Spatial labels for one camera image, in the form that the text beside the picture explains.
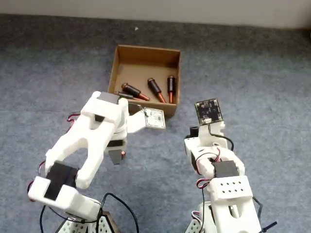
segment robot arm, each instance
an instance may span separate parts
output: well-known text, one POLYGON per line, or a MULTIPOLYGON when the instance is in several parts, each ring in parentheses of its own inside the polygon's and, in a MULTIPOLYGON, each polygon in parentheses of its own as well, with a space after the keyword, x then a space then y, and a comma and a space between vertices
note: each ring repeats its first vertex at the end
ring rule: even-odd
POLYGON ((103 161, 104 152, 109 153, 115 164, 119 163, 121 151, 127 144, 127 133, 139 131, 147 123, 142 111, 129 116, 127 99, 94 92, 70 130, 47 151, 46 178, 35 178, 28 197, 75 217, 96 220, 100 203, 83 196, 76 187, 89 187, 103 161), (87 159, 81 169, 62 163, 80 148, 87 148, 87 159))
POLYGON ((210 202, 199 206, 201 219, 204 216, 200 232, 261 232, 244 164, 227 148, 224 138, 214 136, 223 136, 225 127, 218 101, 196 103, 196 109, 200 127, 191 128, 184 143, 193 168, 209 180, 210 202))

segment open cardboard box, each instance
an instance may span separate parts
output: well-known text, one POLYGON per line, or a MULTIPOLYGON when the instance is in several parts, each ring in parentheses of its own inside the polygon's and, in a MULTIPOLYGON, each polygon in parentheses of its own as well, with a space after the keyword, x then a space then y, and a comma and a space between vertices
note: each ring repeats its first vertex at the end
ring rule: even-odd
MULTIPOLYGON (((150 101, 129 100, 129 102, 161 109, 165 116, 171 117, 175 114, 179 103, 179 69, 179 50, 118 45, 115 50, 108 92, 122 91, 122 83, 129 83, 150 98, 150 101), (174 103, 168 103, 167 78, 170 75, 176 78, 174 103), (155 79, 167 103, 161 103, 151 92, 147 84, 149 78, 155 79)), ((134 109, 131 109, 131 106, 129 106, 130 112, 133 112, 134 109)))

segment circuit board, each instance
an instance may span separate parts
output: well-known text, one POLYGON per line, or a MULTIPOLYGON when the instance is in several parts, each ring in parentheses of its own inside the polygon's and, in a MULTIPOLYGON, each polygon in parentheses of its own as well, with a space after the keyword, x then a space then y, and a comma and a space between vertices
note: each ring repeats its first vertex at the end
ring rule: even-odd
POLYGON ((217 99, 197 102, 195 108, 200 125, 207 125, 223 120, 217 99))

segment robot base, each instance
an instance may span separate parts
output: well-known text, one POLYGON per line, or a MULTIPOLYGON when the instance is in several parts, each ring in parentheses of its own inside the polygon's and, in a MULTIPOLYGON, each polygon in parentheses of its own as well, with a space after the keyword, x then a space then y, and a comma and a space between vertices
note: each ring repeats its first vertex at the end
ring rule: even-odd
MULTIPOLYGON (((100 233, 120 233, 109 212, 103 212, 99 220, 100 233)), ((64 221, 55 233, 96 233, 96 223, 64 221)))
POLYGON ((197 220, 193 219, 193 220, 191 220, 191 222, 190 222, 188 228, 186 229, 185 233, 199 233, 200 229, 201 229, 200 223, 197 220))

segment cylindrical object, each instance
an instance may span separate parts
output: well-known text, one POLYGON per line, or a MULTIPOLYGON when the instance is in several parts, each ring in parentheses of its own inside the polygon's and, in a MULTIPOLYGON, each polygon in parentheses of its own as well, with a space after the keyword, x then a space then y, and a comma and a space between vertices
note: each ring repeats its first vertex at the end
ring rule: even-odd
POLYGON ((139 98, 135 98, 133 95, 131 94, 127 94, 127 93, 124 93, 124 92, 118 92, 118 96, 120 96, 121 98, 126 98, 126 99, 129 99, 129 100, 142 100, 142 99, 139 99, 139 98))
POLYGON ((174 103, 174 95, 176 92, 175 83, 176 83, 175 77, 173 75, 170 75, 167 78, 167 92, 169 93, 170 103, 174 103))
POLYGON ((140 90, 138 90, 137 88, 129 85, 128 83, 123 83, 121 87, 122 87, 123 91, 132 94, 136 98, 140 98, 140 99, 143 99, 145 101, 149 101, 150 100, 150 98, 148 96, 142 94, 140 90))
POLYGON ((151 91, 158 97, 160 102, 166 103, 165 99, 163 98, 162 91, 160 87, 156 84, 156 81, 153 78, 148 79, 148 86, 151 89, 151 91))

